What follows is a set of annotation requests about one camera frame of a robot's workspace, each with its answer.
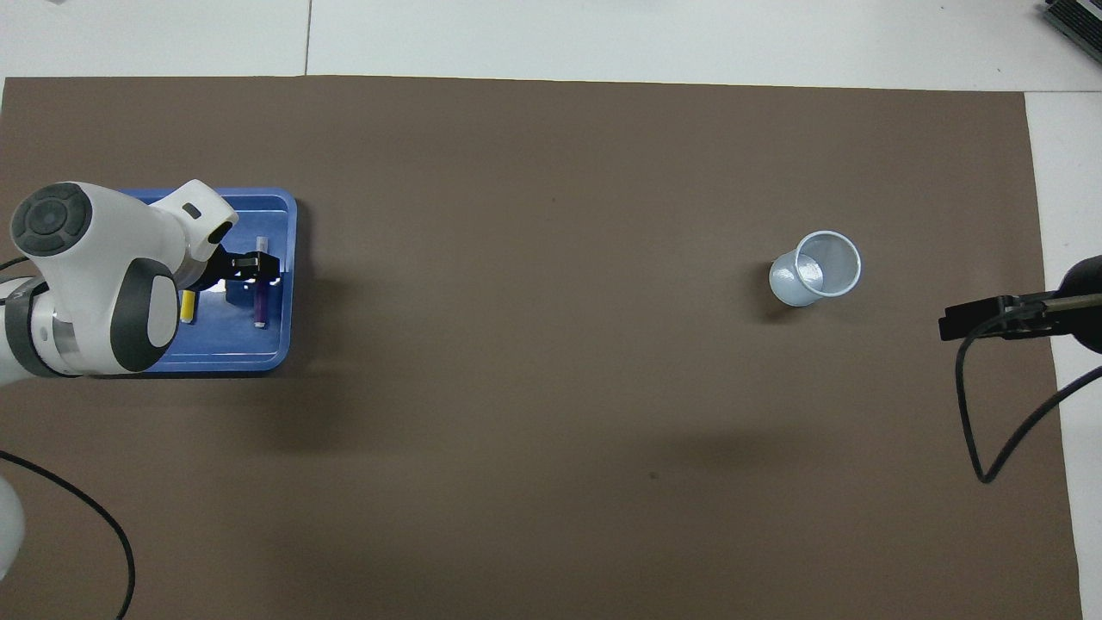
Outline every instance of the cup rim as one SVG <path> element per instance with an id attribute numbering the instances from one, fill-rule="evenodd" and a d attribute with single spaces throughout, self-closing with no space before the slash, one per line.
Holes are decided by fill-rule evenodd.
<path id="1" fill-rule="evenodd" d="M 845 241 L 845 244 L 850 246 L 850 250 L 853 251 L 853 255 L 856 257 L 857 259 L 857 270 L 853 273 L 853 279 L 850 280 L 850 283 L 845 287 L 836 292 L 827 292 L 811 287 L 811 284 L 809 284 L 808 281 L 803 279 L 803 273 L 801 273 L 799 269 L 795 269 L 796 279 L 798 279 L 800 283 L 803 284 L 803 287 L 808 289 L 809 291 L 820 296 L 842 296 L 843 294 L 853 290 L 853 286 L 857 285 L 857 280 L 861 279 L 861 252 L 857 251 L 857 246 L 853 244 L 853 241 L 851 241 L 849 237 L 846 237 L 842 232 L 839 232 L 838 230 L 815 230 L 814 232 L 809 232 L 807 236 L 800 239 L 799 243 L 797 243 L 796 253 L 792 255 L 792 260 L 796 264 L 799 264 L 800 252 L 803 249 L 803 243 L 808 242 L 809 240 L 815 237 L 823 237 L 823 236 L 838 237 L 843 241 Z"/>

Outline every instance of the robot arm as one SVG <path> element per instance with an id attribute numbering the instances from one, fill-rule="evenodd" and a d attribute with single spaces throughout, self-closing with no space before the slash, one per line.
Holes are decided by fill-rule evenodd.
<path id="1" fill-rule="evenodd" d="M 225 253 L 237 219 L 199 181 L 152 205 L 88 183 L 31 194 L 11 236 L 42 276 L 0 276 L 0 385 L 153 366 L 175 338 L 176 290 Z"/>

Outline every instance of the white table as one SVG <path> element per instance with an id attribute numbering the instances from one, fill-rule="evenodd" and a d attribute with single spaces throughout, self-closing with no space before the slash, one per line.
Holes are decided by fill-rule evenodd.
<path id="1" fill-rule="evenodd" d="M 1024 90 L 1055 287 L 1102 253 L 1102 65 L 1038 4 L 15 0 L 0 3 L 0 88 L 18 75 L 310 73 Z M 1068 338 L 1052 352 L 1061 384 L 1100 363 Z M 1102 385 L 1061 417 L 1083 614 L 1102 620 Z"/>

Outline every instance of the brown table surface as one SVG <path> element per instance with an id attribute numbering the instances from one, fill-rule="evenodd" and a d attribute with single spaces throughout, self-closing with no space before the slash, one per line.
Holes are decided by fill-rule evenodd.
<path id="1" fill-rule="evenodd" d="M 60 180 L 279 185 L 301 208 L 271 376 L 3 391 L 0 447 L 130 533 L 134 618 L 1080 614 L 1056 416 L 979 485 L 937 333 L 946 305 L 1044 287 L 1020 94 L 4 90 L 2 220 Z M 768 263 L 819 228 L 864 276 L 782 307 Z M 969 377 L 988 460 L 1056 388 L 1044 341 L 985 341 Z M 0 617 L 108 617 L 110 531 L 0 472 L 29 526 Z"/>

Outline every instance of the black cable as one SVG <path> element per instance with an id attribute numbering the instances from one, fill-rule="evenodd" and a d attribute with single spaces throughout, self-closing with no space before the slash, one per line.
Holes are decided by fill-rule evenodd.
<path id="1" fill-rule="evenodd" d="M 969 458 L 972 459 L 972 470 L 975 472 L 975 477 L 980 479 L 980 482 L 983 482 L 984 485 L 990 485 L 993 480 L 995 480 L 1000 470 L 1002 470 L 1003 466 L 1006 465 L 1006 459 L 1011 458 L 1011 454 L 1014 453 L 1014 450 L 1018 447 L 1018 444 L 1020 444 L 1025 438 L 1026 434 L 1028 434 L 1033 427 L 1041 421 L 1041 418 L 1048 415 L 1049 412 L 1055 410 L 1056 406 L 1068 396 L 1079 392 L 1094 380 L 1102 378 L 1102 367 L 1099 367 L 1063 387 L 1059 392 L 1041 403 L 1040 406 L 1034 410 L 1034 412 L 1026 417 L 1014 434 L 1011 435 L 1011 438 L 1006 440 L 1006 445 L 1004 445 L 1003 449 L 998 452 L 998 456 L 995 457 L 995 461 L 991 464 L 991 469 L 983 471 L 983 466 L 980 464 L 980 455 L 975 448 L 975 438 L 972 436 L 972 423 L 968 415 L 968 399 L 964 395 L 964 356 L 968 353 L 969 347 L 971 347 L 977 338 L 987 334 L 987 331 L 995 326 L 1004 322 L 1022 318 L 1025 315 L 1037 314 L 1042 312 L 1042 309 L 1044 305 L 1030 304 L 1015 307 L 1003 315 L 987 319 L 969 333 L 968 337 L 964 338 L 964 342 L 961 344 L 961 348 L 957 350 L 957 404 L 960 406 L 961 411 L 961 426 L 964 428 L 964 443 L 968 444 L 968 455 Z"/>
<path id="2" fill-rule="evenodd" d="M 0 262 L 0 271 L 3 271 L 4 269 L 11 267 L 12 264 L 19 264 L 24 260 L 28 260 L 28 258 L 25 255 L 20 255 L 19 258 L 12 258 L 11 260 L 8 260 L 6 262 Z"/>
<path id="3" fill-rule="evenodd" d="M 45 478 L 46 480 L 53 482 L 54 485 L 57 485 L 62 489 L 65 489 L 69 493 L 73 493 L 74 496 L 79 498 L 82 502 L 88 504 L 88 507 L 90 507 L 91 510 L 96 511 L 99 514 L 99 516 L 104 518 L 104 521 L 106 521 L 107 524 L 111 526 L 111 530 L 115 531 L 115 535 L 118 536 L 119 542 L 122 543 L 122 551 L 127 554 L 127 596 L 125 599 L 122 599 L 122 607 L 119 608 L 119 612 L 115 617 L 116 620 L 122 620 L 122 617 L 127 614 L 127 609 L 130 608 L 130 599 L 132 599 L 134 596 L 134 554 L 133 551 L 131 551 L 130 548 L 130 540 L 127 539 L 127 533 L 122 531 L 122 526 L 119 525 L 119 522 L 115 521 L 115 518 L 111 516 L 111 513 L 107 512 L 107 509 L 99 505 L 99 503 L 96 502 L 96 500 L 93 500 L 90 497 L 88 497 L 87 493 L 77 489 L 74 485 L 69 483 L 68 481 L 57 476 L 56 474 L 43 467 L 36 466 L 26 459 L 17 457 L 11 453 L 4 453 L 3 450 L 0 450 L 0 459 L 11 464 L 15 464 L 19 467 L 33 471 L 34 474 L 37 474 L 39 476 Z"/>

